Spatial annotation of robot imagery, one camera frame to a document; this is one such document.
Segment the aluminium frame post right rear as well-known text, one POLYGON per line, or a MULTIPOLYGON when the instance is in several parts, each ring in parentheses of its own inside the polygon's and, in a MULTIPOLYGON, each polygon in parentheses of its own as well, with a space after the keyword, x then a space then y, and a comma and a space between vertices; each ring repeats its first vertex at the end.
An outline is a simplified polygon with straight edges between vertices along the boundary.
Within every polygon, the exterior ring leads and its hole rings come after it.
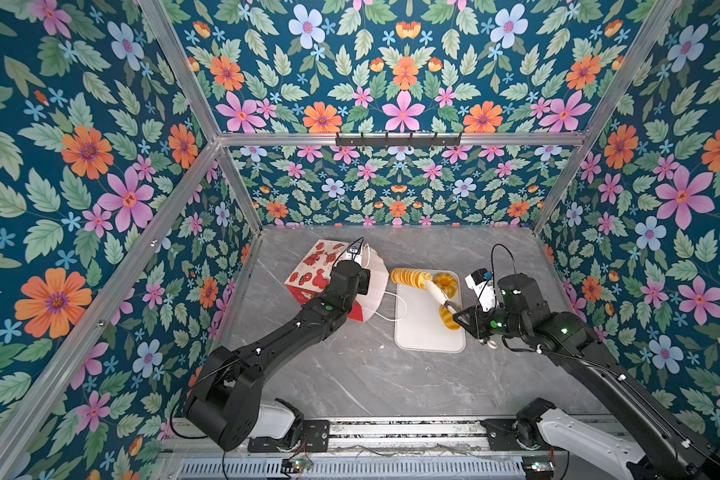
POLYGON ((608 120, 614 114, 621 98, 634 82, 638 71, 658 42, 664 29, 669 27, 675 10, 681 5, 681 1, 670 0, 660 0, 653 3, 646 20, 626 52, 622 66, 615 73, 613 81, 606 89, 589 119, 584 130, 582 145, 578 146, 572 153, 559 174, 556 183, 547 195, 545 205, 533 223, 532 232, 536 237, 541 236, 545 225, 549 222, 567 189, 575 180, 577 172, 586 160, 587 155, 592 151, 595 142, 608 120))

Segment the aluminium frame post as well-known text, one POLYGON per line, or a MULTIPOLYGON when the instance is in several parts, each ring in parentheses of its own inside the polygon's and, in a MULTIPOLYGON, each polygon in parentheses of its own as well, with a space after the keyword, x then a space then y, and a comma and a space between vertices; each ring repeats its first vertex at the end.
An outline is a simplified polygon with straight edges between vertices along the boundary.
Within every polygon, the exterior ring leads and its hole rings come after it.
POLYGON ((653 3, 646 20, 626 52, 622 66, 615 73, 613 81, 606 89, 589 119, 584 130, 582 145, 578 146, 572 153, 559 174, 556 183, 547 195, 545 205, 533 223, 532 232, 536 237, 541 236, 545 225, 549 222, 567 189, 575 180, 577 172, 586 160, 587 155, 592 151, 595 142, 608 120, 614 114, 621 98, 634 82, 638 71, 658 42, 664 29, 669 27, 675 10, 681 5, 681 1, 670 0, 660 0, 653 3))
POLYGON ((253 237, 259 237, 262 223, 256 213, 243 178, 234 165, 231 153, 227 147, 220 143, 221 129, 219 124, 212 113, 211 107, 199 85, 196 75, 190 67, 185 49, 181 44, 163 2, 146 0, 141 1, 140 6, 145 19, 149 23, 165 55, 167 63, 173 71, 180 90, 189 102, 189 107, 197 119, 202 135, 210 147, 221 149, 219 165, 230 182, 231 191, 240 205, 253 237))

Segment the aluminium beam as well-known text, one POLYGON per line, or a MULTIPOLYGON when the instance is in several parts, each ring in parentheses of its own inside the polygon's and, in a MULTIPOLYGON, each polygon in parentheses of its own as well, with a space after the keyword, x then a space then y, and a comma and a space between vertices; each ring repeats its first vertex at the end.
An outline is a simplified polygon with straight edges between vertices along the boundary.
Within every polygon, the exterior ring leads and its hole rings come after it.
POLYGON ((136 244, 96 295, 86 313, 2 425, 0 479, 9 478, 14 463, 28 451, 33 438, 42 429, 103 330, 110 324, 111 317, 121 305, 127 291, 145 270, 155 253, 156 245, 166 237, 196 186, 216 160, 220 149, 220 144, 213 141, 201 151, 194 164, 158 209, 153 220, 143 230, 136 244))
POLYGON ((585 135, 580 132, 531 133, 222 133, 216 142, 225 147, 234 146, 349 146, 414 148, 451 147, 458 145, 567 145, 581 146, 585 135))

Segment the aluminium left side beam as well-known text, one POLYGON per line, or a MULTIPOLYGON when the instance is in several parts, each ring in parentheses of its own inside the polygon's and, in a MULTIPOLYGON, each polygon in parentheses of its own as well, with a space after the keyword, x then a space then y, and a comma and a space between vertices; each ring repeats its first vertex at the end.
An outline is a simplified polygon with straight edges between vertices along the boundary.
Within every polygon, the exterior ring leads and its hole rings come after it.
POLYGON ((2 425, 0 479, 9 478, 14 463, 28 451, 33 438, 42 429, 103 330, 110 324, 111 317, 121 305, 127 291, 145 270, 155 253, 156 245, 166 237, 196 186, 216 160, 220 149, 220 144, 213 141, 201 151, 194 164, 158 209, 153 220, 143 230, 136 244, 96 295, 86 313, 2 425))

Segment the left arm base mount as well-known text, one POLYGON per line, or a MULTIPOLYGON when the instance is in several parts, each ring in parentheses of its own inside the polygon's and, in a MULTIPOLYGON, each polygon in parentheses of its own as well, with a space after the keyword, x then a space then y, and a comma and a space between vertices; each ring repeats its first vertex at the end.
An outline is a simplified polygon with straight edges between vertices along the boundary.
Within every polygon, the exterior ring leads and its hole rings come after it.
POLYGON ((264 402, 248 437, 249 453, 322 453, 328 450, 331 424, 324 419, 306 419, 283 399, 264 402))

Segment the black hook rail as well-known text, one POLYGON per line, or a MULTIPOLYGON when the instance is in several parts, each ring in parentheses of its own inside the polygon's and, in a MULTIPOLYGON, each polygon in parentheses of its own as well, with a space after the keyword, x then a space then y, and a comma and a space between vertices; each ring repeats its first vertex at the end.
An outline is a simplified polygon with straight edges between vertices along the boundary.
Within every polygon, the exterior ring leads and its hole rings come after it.
POLYGON ((462 141, 461 134, 441 134, 441 133, 352 133, 352 134, 336 134, 334 137, 336 146, 348 147, 371 147, 371 148, 387 148, 387 147, 413 147, 413 148, 430 148, 430 147, 451 147, 459 146, 462 141))

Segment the white plastic tray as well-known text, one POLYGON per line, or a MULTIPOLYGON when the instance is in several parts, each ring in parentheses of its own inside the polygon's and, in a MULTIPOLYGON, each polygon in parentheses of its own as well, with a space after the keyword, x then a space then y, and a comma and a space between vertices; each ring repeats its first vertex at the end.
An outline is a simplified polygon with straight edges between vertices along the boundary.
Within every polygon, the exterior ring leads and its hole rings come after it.
MULTIPOLYGON (((443 272, 456 277, 450 271, 423 271, 431 273, 433 277, 443 272)), ((396 304, 393 320, 394 340, 398 347, 432 353, 460 353, 464 350, 465 332, 449 330, 444 326, 438 312, 438 304, 425 290, 395 285, 396 304)), ((458 298, 461 303, 460 286, 458 298)))

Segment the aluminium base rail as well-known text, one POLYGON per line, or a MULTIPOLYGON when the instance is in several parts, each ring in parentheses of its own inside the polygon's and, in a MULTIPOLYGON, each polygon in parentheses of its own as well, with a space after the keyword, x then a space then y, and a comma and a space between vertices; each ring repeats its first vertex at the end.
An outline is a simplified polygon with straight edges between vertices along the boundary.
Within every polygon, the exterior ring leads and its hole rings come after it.
MULTIPOLYGON (((308 453, 359 451, 363 448, 383 451, 444 449, 459 451, 503 452, 546 451, 540 433, 518 433, 519 421, 511 416, 429 416, 429 417, 332 417, 322 420, 305 420, 297 442, 306 440, 308 453)), ((636 451, 632 436, 609 415, 581 415, 564 421, 563 427, 552 427, 557 434, 579 433, 586 426, 594 430, 595 439, 611 441, 614 446, 636 451)), ((194 451, 206 454, 222 453, 209 439, 165 440, 164 450, 194 451)))

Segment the round yellow striped fake bun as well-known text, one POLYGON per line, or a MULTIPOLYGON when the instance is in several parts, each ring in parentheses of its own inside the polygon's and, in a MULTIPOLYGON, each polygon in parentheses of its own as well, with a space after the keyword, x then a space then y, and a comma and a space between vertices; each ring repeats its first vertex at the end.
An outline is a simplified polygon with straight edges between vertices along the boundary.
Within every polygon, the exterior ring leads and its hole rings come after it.
POLYGON ((443 272, 435 275, 433 283, 448 299, 453 299, 459 293, 458 279, 449 273, 443 272))

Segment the long spiral fake bread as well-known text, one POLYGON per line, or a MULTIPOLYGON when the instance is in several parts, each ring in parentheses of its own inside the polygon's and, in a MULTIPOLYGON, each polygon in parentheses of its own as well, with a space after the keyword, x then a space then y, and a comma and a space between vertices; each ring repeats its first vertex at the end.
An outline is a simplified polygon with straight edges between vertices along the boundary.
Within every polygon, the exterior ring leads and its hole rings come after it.
POLYGON ((433 281, 433 276, 431 273, 423 270, 396 268, 390 273, 390 279, 398 285, 425 290, 427 283, 433 281))

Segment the aluminium frame post left rear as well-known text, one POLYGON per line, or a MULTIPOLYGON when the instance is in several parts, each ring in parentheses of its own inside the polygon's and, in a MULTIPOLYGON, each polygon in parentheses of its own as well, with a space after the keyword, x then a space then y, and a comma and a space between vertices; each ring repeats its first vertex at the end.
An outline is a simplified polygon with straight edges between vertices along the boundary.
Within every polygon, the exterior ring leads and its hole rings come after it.
POLYGON ((211 107, 199 85, 196 75, 190 67, 185 49, 181 44, 163 2, 146 0, 141 1, 140 6, 145 19, 149 23, 165 55, 167 63, 173 71, 180 90, 189 102, 189 107, 197 119, 202 135, 210 147, 221 149, 219 165, 230 182, 231 191, 240 205, 253 237, 259 237, 262 223, 256 213, 243 178, 234 165, 231 153, 227 147, 220 143, 221 129, 219 124, 212 113, 211 107))

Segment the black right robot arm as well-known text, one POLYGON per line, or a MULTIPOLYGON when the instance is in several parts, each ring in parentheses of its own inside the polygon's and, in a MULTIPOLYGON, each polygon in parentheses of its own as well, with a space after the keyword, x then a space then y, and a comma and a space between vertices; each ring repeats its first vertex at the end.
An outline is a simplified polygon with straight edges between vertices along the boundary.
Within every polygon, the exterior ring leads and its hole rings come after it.
POLYGON ((720 479, 720 444, 675 418, 633 378, 595 331, 572 312, 553 312, 537 282, 522 273, 499 281, 487 270, 466 279, 473 306, 441 305, 469 335, 488 346, 523 341, 520 352, 541 355, 575 378, 628 433, 606 433, 537 398, 516 415, 513 433, 527 449, 566 450, 618 479, 720 479))

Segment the aluminium rear top beam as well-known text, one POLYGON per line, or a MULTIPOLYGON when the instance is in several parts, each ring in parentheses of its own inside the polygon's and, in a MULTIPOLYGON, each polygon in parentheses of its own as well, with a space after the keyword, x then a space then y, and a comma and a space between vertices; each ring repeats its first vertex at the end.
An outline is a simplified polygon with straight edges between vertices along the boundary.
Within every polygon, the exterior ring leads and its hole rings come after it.
POLYGON ((216 142, 225 147, 234 146, 349 146, 414 148, 451 147, 458 145, 567 145, 581 146, 585 135, 580 132, 531 133, 222 133, 216 142))

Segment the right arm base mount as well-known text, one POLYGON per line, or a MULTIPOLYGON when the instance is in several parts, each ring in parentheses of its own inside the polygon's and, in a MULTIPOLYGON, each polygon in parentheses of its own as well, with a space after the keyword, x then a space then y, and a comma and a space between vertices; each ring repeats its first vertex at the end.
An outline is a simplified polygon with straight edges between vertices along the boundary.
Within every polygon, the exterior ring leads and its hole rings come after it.
POLYGON ((486 431, 492 451, 539 451, 550 445, 541 434, 542 415, 556 409, 551 401, 536 398, 512 418, 486 418, 479 425, 486 431))

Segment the steel tongs with white tips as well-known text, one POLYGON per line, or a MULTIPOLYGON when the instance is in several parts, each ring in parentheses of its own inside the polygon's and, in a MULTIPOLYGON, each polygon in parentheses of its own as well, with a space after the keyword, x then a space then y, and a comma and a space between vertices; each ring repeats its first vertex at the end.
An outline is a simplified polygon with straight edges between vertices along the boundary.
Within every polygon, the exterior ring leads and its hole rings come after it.
MULTIPOLYGON (((464 286, 465 286, 468 290, 470 290, 470 289, 466 286, 465 278, 464 278, 464 286)), ((453 312, 453 314, 454 314, 454 313, 457 313, 457 312, 459 312, 459 311, 461 311, 461 310, 464 310, 464 309, 466 309, 466 308, 468 308, 468 307, 470 307, 470 306, 480 306, 480 305, 477 303, 477 297, 475 297, 475 300, 474 300, 472 303, 469 303, 469 304, 466 304, 466 305, 462 305, 462 304, 459 302, 458 294, 457 294, 453 299, 448 299, 447 296, 433 283, 433 281, 427 283, 427 288, 425 289, 425 291, 426 291, 426 292, 433 298, 433 300, 438 304, 438 312, 439 312, 439 307, 440 307, 441 305, 444 305, 444 306, 448 307, 448 308, 453 312)), ((496 343, 495 343, 494 340, 490 341, 488 344, 485 344, 485 345, 488 345, 490 348, 493 348, 493 349, 496 348, 496 343)))

